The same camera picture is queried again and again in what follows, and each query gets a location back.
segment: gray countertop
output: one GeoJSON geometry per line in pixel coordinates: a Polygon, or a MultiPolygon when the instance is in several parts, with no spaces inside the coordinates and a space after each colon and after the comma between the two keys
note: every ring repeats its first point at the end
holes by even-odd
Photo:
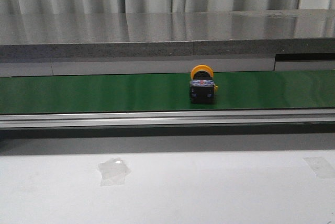
{"type": "Polygon", "coordinates": [[[0,15],[0,59],[335,52],[335,10],[0,15]]]}

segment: green conveyor belt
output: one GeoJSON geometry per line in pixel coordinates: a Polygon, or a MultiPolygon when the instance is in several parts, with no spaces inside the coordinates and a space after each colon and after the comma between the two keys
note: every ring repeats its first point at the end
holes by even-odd
{"type": "Polygon", "coordinates": [[[0,114],[335,107],[335,71],[222,72],[216,103],[189,102],[188,73],[0,78],[0,114]]]}

